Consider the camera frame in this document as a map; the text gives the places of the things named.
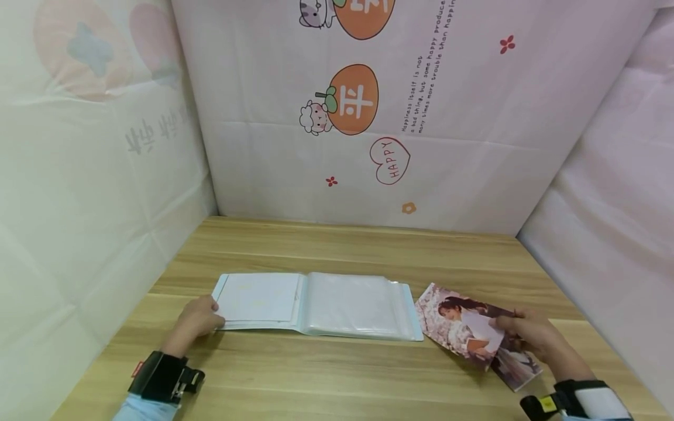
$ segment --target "left hand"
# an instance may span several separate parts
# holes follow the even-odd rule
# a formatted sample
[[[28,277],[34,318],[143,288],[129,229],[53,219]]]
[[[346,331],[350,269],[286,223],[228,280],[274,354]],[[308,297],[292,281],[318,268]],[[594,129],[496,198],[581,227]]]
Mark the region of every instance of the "left hand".
[[[196,338],[224,326],[224,318],[215,314],[217,310],[218,303],[210,295],[188,302],[160,351],[184,357]]]

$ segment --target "black wrist strap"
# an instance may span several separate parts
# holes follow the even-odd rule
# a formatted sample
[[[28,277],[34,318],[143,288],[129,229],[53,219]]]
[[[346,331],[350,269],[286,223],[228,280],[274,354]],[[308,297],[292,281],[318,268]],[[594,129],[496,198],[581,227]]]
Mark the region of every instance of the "black wrist strap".
[[[632,420],[615,392],[600,380],[562,381],[555,385],[555,393],[527,396],[520,406],[532,421],[549,420],[558,412],[583,419]]]
[[[197,393],[206,375],[187,366],[187,358],[153,351],[136,374],[129,393],[142,399],[180,403],[184,392]]]

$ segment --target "photo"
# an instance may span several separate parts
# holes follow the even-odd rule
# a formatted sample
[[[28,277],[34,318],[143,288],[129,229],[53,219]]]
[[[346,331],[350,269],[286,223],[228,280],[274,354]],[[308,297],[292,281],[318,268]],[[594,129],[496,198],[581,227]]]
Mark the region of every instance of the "photo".
[[[519,391],[543,370],[526,352],[513,352],[500,348],[491,362],[491,369],[513,392]]]
[[[489,370],[504,332],[489,320],[507,312],[435,284],[415,304],[423,333],[439,345]]]

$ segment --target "wrist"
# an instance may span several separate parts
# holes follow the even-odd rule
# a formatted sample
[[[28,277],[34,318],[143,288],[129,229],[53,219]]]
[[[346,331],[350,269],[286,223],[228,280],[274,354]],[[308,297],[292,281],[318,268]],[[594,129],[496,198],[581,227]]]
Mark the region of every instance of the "wrist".
[[[186,355],[195,339],[194,335],[176,326],[164,340],[159,350],[166,355],[182,358]]]
[[[565,340],[563,344],[547,351],[546,359],[548,367],[557,382],[596,379],[585,359]]]

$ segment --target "wooden table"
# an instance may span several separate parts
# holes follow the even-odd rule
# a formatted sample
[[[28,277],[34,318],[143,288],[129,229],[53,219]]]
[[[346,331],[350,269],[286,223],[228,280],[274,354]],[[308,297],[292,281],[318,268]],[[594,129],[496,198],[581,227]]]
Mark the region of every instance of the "wooden table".
[[[637,420],[668,420],[590,323],[514,238],[500,235],[208,218],[55,414],[109,420],[131,372],[156,349],[183,305],[211,293],[221,273],[382,275],[431,282],[505,308],[546,311],[620,394]],[[429,339],[384,342],[287,331],[215,333],[189,353],[207,374],[182,420],[526,420],[494,373],[479,373]],[[529,391],[553,384],[549,372]]]

